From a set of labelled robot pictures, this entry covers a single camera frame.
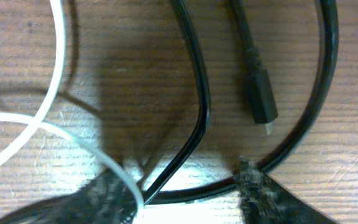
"white cable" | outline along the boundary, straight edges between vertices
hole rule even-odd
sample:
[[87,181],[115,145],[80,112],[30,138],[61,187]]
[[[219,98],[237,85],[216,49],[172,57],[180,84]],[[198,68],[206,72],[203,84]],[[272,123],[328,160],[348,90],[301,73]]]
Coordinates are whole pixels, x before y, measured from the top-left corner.
[[[3,122],[31,124],[34,122],[34,119],[35,118],[24,114],[0,113],[0,121]],[[63,139],[77,143],[78,145],[88,150],[90,153],[94,154],[100,162],[109,167],[127,185],[129,191],[135,198],[138,217],[140,216],[140,214],[142,214],[141,211],[144,208],[144,199],[142,192],[136,185],[135,181],[129,176],[129,174],[126,173],[126,171],[124,171],[124,169],[122,169],[122,167],[116,161],[106,155],[103,151],[100,151],[98,148],[82,140],[79,136],[67,130],[64,130],[63,128],[60,128],[54,124],[42,122],[39,127],[46,131],[54,133],[57,136],[62,137]]]
[[20,135],[13,140],[7,148],[0,152],[0,166],[8,161],[20,148],[33,136],[37,131],[38,126],[46,117],[53,100],[58,91],[60,80],[62,79],[63,63],[65,56],[65,30],[64,30],[64,16],[63,7],[60,0],[50,0],[52,8],[53,20],[55,21],[56,31],[56,59],[55,68],[53,69],[52,79],[45,99],[40,108],[35,114],[34,118],[28,122],[28,126],[20,133]]

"black cord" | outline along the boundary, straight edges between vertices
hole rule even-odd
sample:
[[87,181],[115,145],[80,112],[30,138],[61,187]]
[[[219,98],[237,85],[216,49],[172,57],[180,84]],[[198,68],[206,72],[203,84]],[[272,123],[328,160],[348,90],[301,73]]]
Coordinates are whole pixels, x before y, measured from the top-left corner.
[[197,124],[187,140],[186,144],[180,152],[172,159],[164,171],[157,177],[154,183],[147,189],[144,194],[145,204],[148,204],[157,195],[161,188],[168,182],[174,173],[183,165],[189,158],[190,154],[200,143],[206,131],[206,126],[209,120],[209,111],[211,103],[209,99],[208,80],[205,72],[203,55],[201,53],[200,45],[193,25],[190,21],[190,16],[186,10],[183,0],[171,0],[171,4],[177,15],[180,29],[185,38],[186,47],[189,52],[191,64],[193,66],[196,87],[198,92],[198,99],[200,101],[200,110],[198,113]]
[[[179,8],[184,7],[182,1],[180,2],[175,2],[174,0],[172,1],[173,3],[175,3],[174,6],[178,6]],[[276,148],[276,150],[271,152],[266,158],[262,159],[258,163],[259,169],[264,173],[269,173],[271,170],[276,168],[276,166],[278,166],[279,163],[281,163],[285,158],[287,158],[288,155],[301,143],[302,139],[308,134],[310,127],[316,121],[316,118],[318,117],[319,112],[321,111],[321,108],[328,94],[328,90],[333,79],[334,70],[336,66],[337,53],[338,53],[338,43],[339,43],[336,2],[335,0],[319,0],[319,2],[321,6],[321,12],[323,15],[323,23],[324,23],[324,57],[323,57],[321,69],[319,70],[318,76],[316,77],[316,81],[314,83],[313,91],[310,96],[308,105],[306,106],[306,109],[303,112],[297,125],[294,127],[294,129],[288,135],[288,137]],[[186,18],[188,18],[187,13],[182,14],[181,16],[186,16]],[[182,23],[185,24],[185,21],[182,19],[180,21],[180,24],[181,25]],[[189,49],[189,51],[196,50],[196,49],[199,50],[200,48],[198,47],[197,41],[196,42],[191,41],[192,37],[188,32],[185,31],[190,31],[190,30],[182,31],[183,34],[186,35],[185,36],[186,41],[195,44],[195,48]],[[196,60],[194,60],[195,58],[191,56],[191,59],[193,62],[193,67],[196,67],[194,65],[194,62],[196,62]],[[204,71],[203,68],[204,66],[202,66],[201,70],[197,70],[198,67],[195,68],[195,73],[197,74],[197,72]],[[207,83],[205,82],[204,84],[205,84],[204,87],[206,93],[208,93]],[[207,108],[209,108],[209,98],[203,98],[203,100],[200,99],[200,109],[202,107],[201,106],[202,102],[205,103],[204,106],[207,106]],[[205,124],[207,122],[208,112],[205,114],[205,118],[206,118],[206,120],[204,121]],[[155,198],[151,202],[149,202],[149,204],[155,205],[155,204],[167,204],[167,203],[192,202],[194,200],[216,197],[218,195],[233,192],[236,189],[237,189],[237,185],[235,184],[234,177],[230,177],[212,184],[208,184],[201,187],[195,187],[192,189],[159,192],[155,196]],[[25,208],[19,209],[11,213],[10,215],[0,219],[0,224],[19,223],[20,220],[28,220],[32,217],[36,217],[40,214],[47,212],[48,208],[55,205],[58,201],[64,200],[67,197],[68,196],[61,196],[53,199],[43,200],[36,204],[29,205]]]

